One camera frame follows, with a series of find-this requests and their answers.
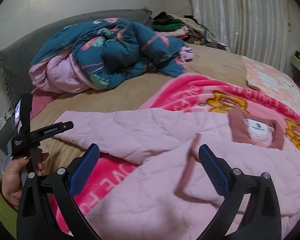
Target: hand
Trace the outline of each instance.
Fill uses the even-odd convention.
[[[43,153],[41,160],[42,162],[45,161],[49,157],[49,153]],[[13,204],[13,208],[18,210],[20,197],[22,193],[22,186],[20,184],[20,170],[29,162],[30,156],[20,156],[18,158],[10,160],[7,165],[7,168],[4,172],[2,178],[2,187],[1,192],[3,198]],[[44,175],[43,170],[45,169],[44,163],[39,163],[38,168],[39,172],[38,175]]]

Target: green sleeve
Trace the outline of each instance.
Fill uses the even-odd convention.
[[[4,227],[9,231],[9,233],[17,239],[17,212],[11,208],[0,192],[0,221]]]

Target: brown collar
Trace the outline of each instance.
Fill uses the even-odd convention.
[[[251,119],[257,122],[264,123],[274,128],[272,143],[269,148],[283,149],[284,133],[276,120],[264,119],[254,116],[252,114],[245,114],[239,107],[233,108],[229,111],[229,125],[232,132],[232,138],[234,142],[253,144],[248,127],[244,119]]]

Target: white curtain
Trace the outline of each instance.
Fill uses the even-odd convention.
[[[287,0],[192,0],[192,3],[194,17],[211,32],[207,39],[283,71],[288,50]]]

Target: blue comforter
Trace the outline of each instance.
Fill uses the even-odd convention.
[[[44,44],[31,66],[71,47],[83,74],[98,89],[110,90],[147,71],[181,75],[183,45],[181,39],[157,35],[140,23],[100,19],[63,28]]]

